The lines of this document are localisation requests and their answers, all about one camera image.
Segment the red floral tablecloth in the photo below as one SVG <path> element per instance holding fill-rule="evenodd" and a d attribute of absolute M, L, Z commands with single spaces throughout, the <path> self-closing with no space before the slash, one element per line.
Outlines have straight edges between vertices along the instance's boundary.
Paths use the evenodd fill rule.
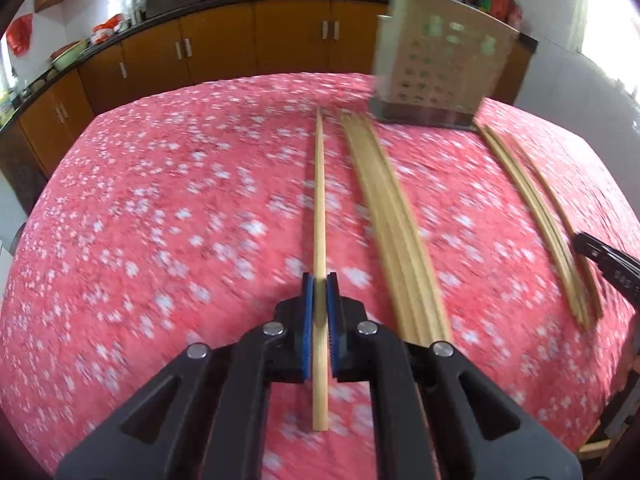
<path fill-rule="evenodd" d="M 362 75 L 210 82 L 97 117 L 29 216 L 1 310 L 1 406 L 46 471 L 188 344 L 235 341 L 312 265 L 314 134 L 326 258 L 395 323 L 341 127 Z M 608 284 L 584 330 L 520 194 L 469 131 L 380 125 L 461 351 L 568 448 L 631 360 L 634 309 Z"/>

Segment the perforated metal utensil holder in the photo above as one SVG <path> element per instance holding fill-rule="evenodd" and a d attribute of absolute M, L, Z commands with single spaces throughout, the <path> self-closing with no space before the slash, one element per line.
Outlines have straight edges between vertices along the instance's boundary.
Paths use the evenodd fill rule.
<path fill-rule="evenodd" d="M 454 0 L 390 0 L 369 107 L 380 122 L 471 130 L 518 31 Z"/>

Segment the wooden chopstick pair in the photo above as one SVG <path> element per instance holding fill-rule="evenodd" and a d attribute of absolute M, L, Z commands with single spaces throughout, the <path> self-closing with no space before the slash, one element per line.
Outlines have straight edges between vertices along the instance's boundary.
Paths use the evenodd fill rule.
<path fill-rule="evenodd" d="M 530 210 L 555 265 L 570 313 L 579 325 L 590 330 L 603 316 L 598 286 L 586 258 L 570 247 L 574 230 L 551 186 L 521 148 L 513 153 L 490 127 L 478 122 L 474 127 Z"/>
<path fill-rule="evenodd" d="M 344 112 L 341 124 L 369 209 L 400 336 L 423 347 L 452 341 L 431 257 L 372 122 L 363 114 Z"/>

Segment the wooden chopstick pair centre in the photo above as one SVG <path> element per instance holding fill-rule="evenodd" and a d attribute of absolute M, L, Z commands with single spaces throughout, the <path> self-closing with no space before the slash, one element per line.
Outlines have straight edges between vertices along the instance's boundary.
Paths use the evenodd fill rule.
<path fill-rule="evenodd" d="M 363 114 L 344 112 L 341 124 L 369 209 L 400 336 L 423 347 L 452 341 L 431 257 L 372 122 Z"/>

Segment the red bag on wall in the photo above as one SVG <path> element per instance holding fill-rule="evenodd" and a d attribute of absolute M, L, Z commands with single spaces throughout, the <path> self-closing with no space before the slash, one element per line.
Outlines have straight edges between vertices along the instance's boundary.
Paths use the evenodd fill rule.
<path fill-rule="evenodd" d="M 33 19 L 34 14 L 23 14 L 14 18 L 6 30 L 6 43 L 11 53 L 17 58 L 24 56 L 30 49 Z"/>

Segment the green bowl on counter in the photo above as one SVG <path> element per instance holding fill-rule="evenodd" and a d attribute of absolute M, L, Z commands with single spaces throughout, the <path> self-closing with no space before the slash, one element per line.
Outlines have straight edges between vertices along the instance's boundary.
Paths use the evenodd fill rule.
<path fill-rule="evenodd" d="M 74 44 L 69 44 L 64 49 L 58 51 L 52 58 L 51 65 L 58 72 L 62 72 L 62 70 L 66 70 L 68 66 L 76 63 L 88 47 L 90 47 L 90 40 L 87 38 L 76 41 Z"/>

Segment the light wooden chopstick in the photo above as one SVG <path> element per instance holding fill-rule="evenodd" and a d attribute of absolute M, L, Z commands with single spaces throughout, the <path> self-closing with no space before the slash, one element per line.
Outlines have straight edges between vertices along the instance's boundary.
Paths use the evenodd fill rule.
<path fill-rule="evenodd" d="M 317 110 L 314 135 L 314 318 L 312 319 L 312 429 L 329 428 L 329 326 L 326 313 L 326 173 L 323 122 Z"/>

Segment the wooden chopstick pair right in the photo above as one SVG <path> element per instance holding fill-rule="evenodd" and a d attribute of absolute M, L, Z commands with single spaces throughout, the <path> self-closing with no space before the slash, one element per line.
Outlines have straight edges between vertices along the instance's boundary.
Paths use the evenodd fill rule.
<path fill-rule="evenodd" d="M 590 330 L 603 316 L 598 286 L 586 258 L 570 247 L 574 230 L 551 186 L 521 148 L 513 153 L 490 127 L 478 122 L 474 127 L 530 210 L 555 265 L 570 313 L 579 325 Z"/>

